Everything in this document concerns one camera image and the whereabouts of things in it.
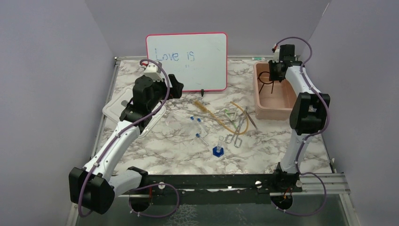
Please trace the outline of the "black metal ring support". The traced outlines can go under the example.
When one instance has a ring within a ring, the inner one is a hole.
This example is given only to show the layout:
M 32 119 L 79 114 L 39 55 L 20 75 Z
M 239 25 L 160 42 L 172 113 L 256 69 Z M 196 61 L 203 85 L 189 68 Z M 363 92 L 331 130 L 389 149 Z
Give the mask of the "black metal ring support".
M 272 85 L 271 94 L 273 93 L 274 81 L 264 82 L 264 81 L 261 79 L 261 76 L 262 76 L 263 74 L 265 74 L 265 73 L 270 74 L 270 72 L 264 71 L 264 72 L 260 72 L 260 73 L 258 74 L 258 76 L 257 76 L 257 80 L 258 80 L 259 82 L 262 83 L 262 85 L 261 85 L 261 87 L 260 87 L 260 89 L 259 89 L 259 91 L 258 91 L 258 94 L 261 93 L 261 91 L 262 91 L 262 89 L 264 88 L 265 85 L 270 85 L 270 84 Z

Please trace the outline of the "clear plastic spot plate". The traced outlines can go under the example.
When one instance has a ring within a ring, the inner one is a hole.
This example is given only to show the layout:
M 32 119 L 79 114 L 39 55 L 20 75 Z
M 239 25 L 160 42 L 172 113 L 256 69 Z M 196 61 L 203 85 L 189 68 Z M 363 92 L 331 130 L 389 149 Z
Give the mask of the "clear plastic spot plate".
M 181 121 L 181 118 L 181 115 L 171 112 L 166 118 L 165 124 L 167 126 L 171 126 L 173 124 L 179 123 Z

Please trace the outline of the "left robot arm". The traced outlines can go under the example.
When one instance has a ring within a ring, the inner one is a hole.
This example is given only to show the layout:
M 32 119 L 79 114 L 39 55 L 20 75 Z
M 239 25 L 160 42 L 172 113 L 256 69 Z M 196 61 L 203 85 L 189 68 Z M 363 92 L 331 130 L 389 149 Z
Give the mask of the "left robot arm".
M 74 167 L 68 175 L 70 199 L 77 205 L 80 217 L 92 212 L 106 213 L 114 199 L 130 189 L 139 194 L 146 191 L 148 181 L 137 168 L 119 176 L 113 176 L 112 172 L 153 116 L 167 100 L 179 99 L 183 88 L 184 84 L 174 74 L 162 79 L 159 74 L 144 73 L 135 80 L 132 98 L 121 112 L 111 137 L 89 162 L 82 168 Z

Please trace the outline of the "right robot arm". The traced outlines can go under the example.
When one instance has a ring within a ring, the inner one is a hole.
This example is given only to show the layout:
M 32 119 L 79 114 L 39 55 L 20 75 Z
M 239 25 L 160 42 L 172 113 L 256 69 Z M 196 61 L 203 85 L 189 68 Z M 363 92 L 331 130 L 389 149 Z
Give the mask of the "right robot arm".
M 287 80 L 296 95 L 289 117 L 292 129 L 290 142 L 271 179 L 271 185 L 276 191 L 285 192 L 296 188 L 300 165 L 309 142 L 326 126 L 330 96 L 315 88 L 302 62 L 270 60 L 268 64 L 269 80 L 279 82 Z

